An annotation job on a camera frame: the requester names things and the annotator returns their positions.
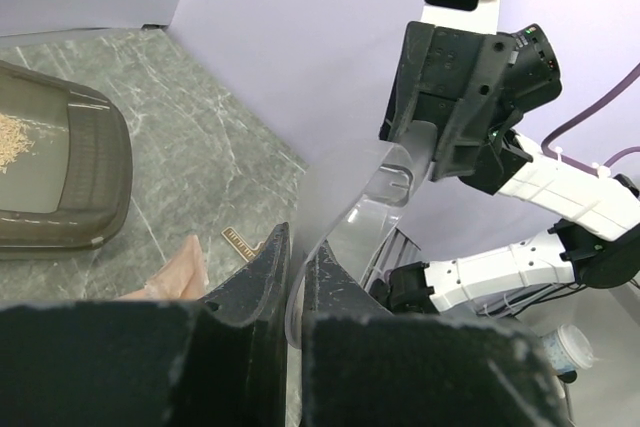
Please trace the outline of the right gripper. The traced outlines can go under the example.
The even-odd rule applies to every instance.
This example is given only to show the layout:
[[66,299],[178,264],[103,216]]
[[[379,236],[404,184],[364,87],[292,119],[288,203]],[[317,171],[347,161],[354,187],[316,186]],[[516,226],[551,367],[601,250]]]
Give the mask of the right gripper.
[[[455,102],[444,126],[426,118],[419,97],[434,89],[442,40],[455,54],[449,70]],[[495,142],[525,114],[550,103],[562,91],[559,62],[536,23],[512,33],[479,34],[419,21],[407,24],[381,141],[399,142],[414,122],[425,122],[438,138],[432,180],[468,176],[485,142]]]

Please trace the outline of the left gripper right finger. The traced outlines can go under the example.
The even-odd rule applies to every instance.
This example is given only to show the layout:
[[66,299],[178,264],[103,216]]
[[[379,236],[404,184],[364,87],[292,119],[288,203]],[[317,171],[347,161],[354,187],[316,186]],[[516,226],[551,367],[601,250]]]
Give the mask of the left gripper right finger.
[[304,426],[566,426],[537,337],[511,320],[384,309],[323,244],[306,273]]

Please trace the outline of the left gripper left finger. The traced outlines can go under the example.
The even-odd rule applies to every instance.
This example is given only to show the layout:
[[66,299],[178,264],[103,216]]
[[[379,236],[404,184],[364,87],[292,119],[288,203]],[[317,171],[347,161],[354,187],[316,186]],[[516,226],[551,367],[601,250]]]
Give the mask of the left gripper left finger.
[[290,230],[198,300],[5,303],[5,426],[281,426]]

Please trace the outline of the pink cat litter bag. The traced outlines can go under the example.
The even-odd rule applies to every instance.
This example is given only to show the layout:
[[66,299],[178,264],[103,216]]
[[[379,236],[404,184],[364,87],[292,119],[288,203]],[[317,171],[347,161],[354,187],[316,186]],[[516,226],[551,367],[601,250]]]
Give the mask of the pink cat litter bag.
[[180,249],[145,283],[142,289],[118,300],[197,300],[209,284],[204,254],[196,235],[189,235]]

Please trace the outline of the clear plastic scoop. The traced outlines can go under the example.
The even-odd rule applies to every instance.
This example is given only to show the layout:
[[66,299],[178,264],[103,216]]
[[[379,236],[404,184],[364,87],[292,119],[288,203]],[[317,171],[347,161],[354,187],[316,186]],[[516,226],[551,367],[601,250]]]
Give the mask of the clear plastic scoop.
[[340,142],[307,169],[293,222],[293,279],[285,311],[285,335],[292,347],[301,347],[301,285],[322,244],[327,242],[341,267],[362,281],[427,176],[436,140],[436,127],[418,121],[398,143]]

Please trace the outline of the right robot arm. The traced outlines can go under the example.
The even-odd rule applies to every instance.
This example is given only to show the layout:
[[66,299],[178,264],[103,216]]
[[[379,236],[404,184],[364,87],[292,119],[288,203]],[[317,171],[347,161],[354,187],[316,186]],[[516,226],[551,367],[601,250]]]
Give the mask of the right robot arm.
[[375,256],[363,284],[394,313],[513,317],[639,273],[639,190],[608,165],[581,166],[517,130],[561,93],[544,31],[476,33],[411,22],[380,137],[415,160],[415,181],[458,179],[477,195],[539,209],[495,244],[422,260],[401,234]]

